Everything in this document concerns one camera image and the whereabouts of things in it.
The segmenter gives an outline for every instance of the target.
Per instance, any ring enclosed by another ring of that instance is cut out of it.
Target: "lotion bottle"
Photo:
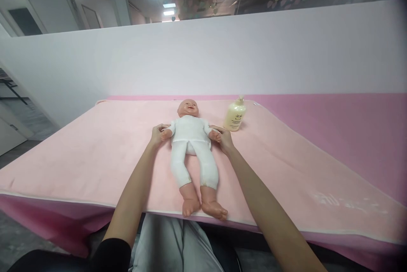
[[[229,105],[223,127],[229,131],[237,131],[242,123],[243,116],[246,113],[246,107],[243,104],[244,96],[239,98]]]

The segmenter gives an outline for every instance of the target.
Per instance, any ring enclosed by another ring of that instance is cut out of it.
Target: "white onesie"
[[[201,186],[217,188],[219,174],[211,152],[211,140],[208,135],[213,130],[208,121],[202,118],[184,115],[171,122],[168,128],[171,137],[171,171],[178,187],[191,183],[191,177],[185,167],[185,154],[196,155],[201,167]]]

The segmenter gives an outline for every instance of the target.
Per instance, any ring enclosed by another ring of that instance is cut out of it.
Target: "black sleeve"
[[[101,242],[90,260],[92,272],[127,272],[131,258],[131,248],[119,238],[110,238]]]

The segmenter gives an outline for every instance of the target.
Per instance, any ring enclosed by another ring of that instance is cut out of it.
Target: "white cabinet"
[[[0,118],[0,155],[13,149],[27,139]]]

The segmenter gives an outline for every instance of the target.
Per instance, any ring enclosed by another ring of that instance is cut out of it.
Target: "bottle label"
[[[234,119],[232,119],[232,124],[230,125],[230,127],[232,128],[238,128],[240,126],[240,122],[242,121],[242,117],[243,115],[239,115],[237,114]]]

